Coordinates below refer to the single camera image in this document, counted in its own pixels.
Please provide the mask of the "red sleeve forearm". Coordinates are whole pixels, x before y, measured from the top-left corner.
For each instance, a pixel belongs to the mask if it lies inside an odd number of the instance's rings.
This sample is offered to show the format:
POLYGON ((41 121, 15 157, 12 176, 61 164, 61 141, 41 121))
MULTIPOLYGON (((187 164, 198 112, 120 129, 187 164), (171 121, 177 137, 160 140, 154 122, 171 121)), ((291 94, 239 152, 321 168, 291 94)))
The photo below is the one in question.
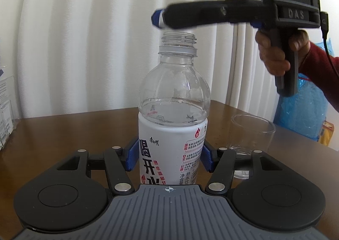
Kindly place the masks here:
POLYGON ((311 42, 310 51, 302 60, 299 72, 322 90, 328 102, 338 112, 338 77, 328 61, 326 52, 311 42))

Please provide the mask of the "person's right hand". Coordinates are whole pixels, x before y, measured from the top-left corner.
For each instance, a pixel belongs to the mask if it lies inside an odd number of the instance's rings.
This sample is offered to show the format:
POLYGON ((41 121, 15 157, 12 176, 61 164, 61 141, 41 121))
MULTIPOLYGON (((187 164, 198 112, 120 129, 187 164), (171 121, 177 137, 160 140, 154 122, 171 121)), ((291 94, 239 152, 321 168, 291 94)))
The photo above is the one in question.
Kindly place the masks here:
MULTIPOLYGON (((290 70, 291 64, 286 60, 282 49, 271 45, 271 41, 262 31, 258 31, 255 36, 258 44, 260 59, 268 72, 273 76, 284 76, 290 70)), ((290 49, 298 55, 298 66, 310 51, 310 40, 308 33, 299 30, 289 41, 290 49)))

